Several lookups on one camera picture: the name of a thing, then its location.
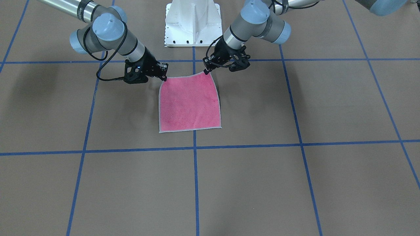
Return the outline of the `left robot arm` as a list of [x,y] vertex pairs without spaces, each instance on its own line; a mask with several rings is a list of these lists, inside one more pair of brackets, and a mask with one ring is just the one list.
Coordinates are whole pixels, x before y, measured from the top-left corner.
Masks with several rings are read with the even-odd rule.
[[246,0],[203,58],[204,72],[250,66],[246,42],[285,44],[287,59],[418,58],[418,0]]

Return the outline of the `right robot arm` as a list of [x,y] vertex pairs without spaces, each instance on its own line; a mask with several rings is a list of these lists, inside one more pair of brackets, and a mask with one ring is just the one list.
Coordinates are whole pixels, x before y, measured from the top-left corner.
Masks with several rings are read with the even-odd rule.
[[71,15],[87,23],[83,29],[74,31],[69,42],[74,51],[88,54],[103,61],[101,70],[116,54],[125,58],[124,75],[115,78],[128,84],[142,84],[150,77],[167,80],[167,63],[160,63],[151,52],[128,30],[127,15],[119,6],[104,7],[93,0],[43,0],[43,4]]

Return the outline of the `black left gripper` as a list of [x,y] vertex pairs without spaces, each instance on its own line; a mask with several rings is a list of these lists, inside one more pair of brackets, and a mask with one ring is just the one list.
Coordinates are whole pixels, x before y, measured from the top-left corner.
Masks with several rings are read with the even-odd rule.
[[205,75],[208,75],[212,70],[216,69],[217,67],[227,67],[225,64],[232,59],[228,53],[228,48],[230,47],[225,42],[224,37],[221,36],[218,42],[216,43],[213,52],[213,58],[203,58],[203,71]]

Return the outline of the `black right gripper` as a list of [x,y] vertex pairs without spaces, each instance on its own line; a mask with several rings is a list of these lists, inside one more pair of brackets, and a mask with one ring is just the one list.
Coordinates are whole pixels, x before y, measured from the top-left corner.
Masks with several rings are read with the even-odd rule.
[[167,81],[167,71],[169,64],[162,64],[156,60],[155,56],[145,48],[143,57],[139,63],[139,72],[141,79],[156,77],[163,82]]

